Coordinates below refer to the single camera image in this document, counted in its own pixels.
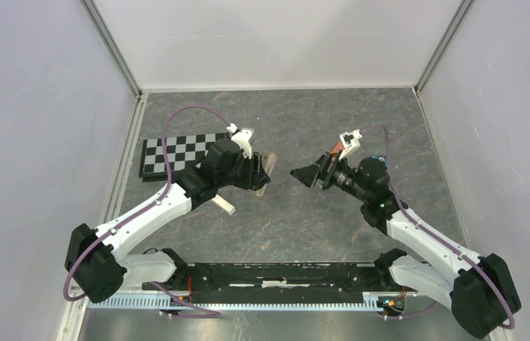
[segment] checkerboard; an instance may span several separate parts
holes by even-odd
[[[229,133],[168,137],[167,156],[173,174],[198,164],[207,155],[209,147],[220,139],[229,139]],[[161,139],[144,140],[139,165],[139,177],[143,182],[167,180],[162,145]]]

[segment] enclosure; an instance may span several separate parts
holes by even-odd
[[[233,215],[207,202],[131,254],[369,264],[400,248],[426,260],[370,227],[350,195],[290,174],[339,134],[384,125],[390,150],[370,130],[349,164],[388,157],[396,192],[419,217],[500,255],[522,309],[513,330],[488,338],[530,340],[530,1],[521,0],[0,2],[0,339],[476,340],[443,306],[389,322],[326,310],[176,320],[66,302],[71,231],[163,188],[164,163],[147,150],[189,104],[253,129],[252,148],[277,157],[271,182],[263,197],[222,188]],[[216,133],[226,126],[192,109],[167,134]],[[176,148],[178,171],[197,147],[184,137]],[[430,301],[408,296],[405,309]]]

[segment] gray marble floor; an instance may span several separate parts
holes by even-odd
[[[220,195],[236,207],[229,216],[209,202],[159,229],[135,248],[170,247],[186,261],[373,261],[400,243],[369,227],[360,203],[332,188],[308,189],[289,174],[331,149],[344,131],[385,124],[391,131],[391,179],[403,201],[423,219],[462,242],[422,113],[410,89],[276,90],[151,94],[124,194],[122,212],[154,194],[163,183],[138,178],[142,139],[160,137],[177,108],[204,104],[237,126],[255,129],[257,151],[278,156],[265,196],[236,188]],[[169,136],[224,131],[213,115],[178,115]],[[350,158],[356,165],[384,153],[382,131],[362,139]]]

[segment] metal frame bar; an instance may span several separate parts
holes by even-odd
[[[449,26],[447,26],[447,29],[445,29],[445,33],[443,33],[443,37],[438,42],[438,45],[436,46],[433,55],[431,56],[431,59],[428,61],[428,64],[426,64],[426,67],[424,68],[420,79],[413,87],[418,98],[420,97],[420,93],[426,86],[428,80],[431,78],[432,73],[436,69],[440,59],[445,54],[449,43],[451,43],[451,40],[455,36],[455,33],[458,31],[464,17],[468,13],[470,7],[474,2],[475,0],[462,0],[460,5],[458,6],[458,9],[453,14],[453,17],[449,22]]]
[[[94,24],[94,27],[96,28],[99,34],[99,37],[104,42],[106,49],[112,56],[112,59],[114,59],[114,62],[117,64],[119,70],[121,71],[121,74],[123,75],[127,86],[129,86],[129,89],[131,90],[131,92],[134,93],[136,97],[140,97],[142,93],[141,88],[137,84],[133,73],[131,73],[131,69],[129,69],[129,66],[125,62],[125,58],[123,58],[123,55],[121,54],[117,43],[114,42],[112,34],[110,34],[110,31],[108,30],[108,27],[106,26],[102,15],[99,13],[95,2],[93,2],[93,0],[80,0],[80,2],[83,5],[83,8],[85,8],[85,11],[87,12],[87,15],[91,19],[92,23]]]
[[[103,222],[108,222],[114,219],[114,217],[118,216],[121,210],[121,201],[123,200],[125,185],[127,184],[127,178],[129,177],[131,160],[133,159],[135,152],[135,142],[139,135],[139,128],[141,126],[141,120],[144,117],[147,100],[148,95],[145,94],[139,97],[136,101],[133,117],[129,122],[129,130],[127,131],[127,137],[121,152],[117,174],[112,181],[112,191],[110,193],[108,205],[102,213],[101,218]],[[73,287],[71,288],[71,293],[80,294],[80,291]],[[60,321],[60,328],[58,328],[58,333],[56,335],[57,341],[76,341],[78,339],[88,303],[90,303],[90,301],[87,298],[84,298],[80,301],[68,302],[66,304],[64,315]]]
[[[445,164],[443,162],[443,158],[440,156],[438,152],[438,147],[435,144],[434,134],[431,127],[430,122],[428,121],[428,118],[426,117],[426,111],[424,111],[424,105],[422,103],[421,94],[416,91],[416,88],[413,89],[413,95],[416,97],[416,101],[418,102],[418,106],[420,107],[420,113],[422,113],[422,117],[424,118],[424,124],[426,125],[426,131],[428,132],[428,137],[431,140],[433,151],[436,156],[436,161],[438,164],[438,167],[440,169],[440,174],[443,177],[443,183],[445,183],[445,187],[447,188],[447,191],[449,192],[449,198],[451,199],[451,210],[453,211],[453,215],[455,215],[455,218],[458,221],[458,226],[460,228],[460,234],[462,238],[464,239],[464,244],[467,248],[470,248],[470,240],[467,238],[468,236],[465,233],[465,230],[463,228],[464,224],[462,221],[462,217],[458,210],[455,209],[455,205],[453,204],[455,202],[455,196],[454,191],[451,187],[451,184],[449,183],[448,177],[447,177],[447,170],[445,169]]]
[[[197,307],[213,310],[252,311],[383,311],[376,302],[378,296],[363,293],[362,303],[195,303]],[[115,293],[101,303],[88,303],[94,309],[159,309],[189,310],[191,308],[172,305],[171,298],[161,292]]]
[[[490,341],[514,341],[512,331],[508,329],[495,328],[489,335],[486,336],[485,340]]]

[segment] white bracket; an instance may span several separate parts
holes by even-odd
[[[360,138],[362,138],[362,136],[359,132],[359,129],[355,129],[351,132],[346,131],[340,134],[340,142],[342,143],[342,147],[344,147],[344,149],[340,153],[338,159],[342,160],[353,154],[361,146],[359,143]]]
[[[129,254],[119,264],[127,269],[122,287],[141,285],[145,282],[166,282],[177,267],[164,252],[153,254]]]
[[[242,155],[245,158],[252,158],[252,146],[250,145],[250,139],[254,135],[254,129],[242,128],[234,136],[232,141],[235,142],[244,151]]]
[[[238,127],[235,124],[233,124],[233,123],[231,123],[229,126],[227,126],[226,129],[227,129],[227,131],[229,131],[230,134],[235,134],[236,131],[238,131]]]
[[[233,215],[234,212],[236,212],[236,208],[234,205],[230,204],[227,200],[220,197],[218,194],[211,199],[217,206],[219,206],[222,210],[227,212],[228,215]]]

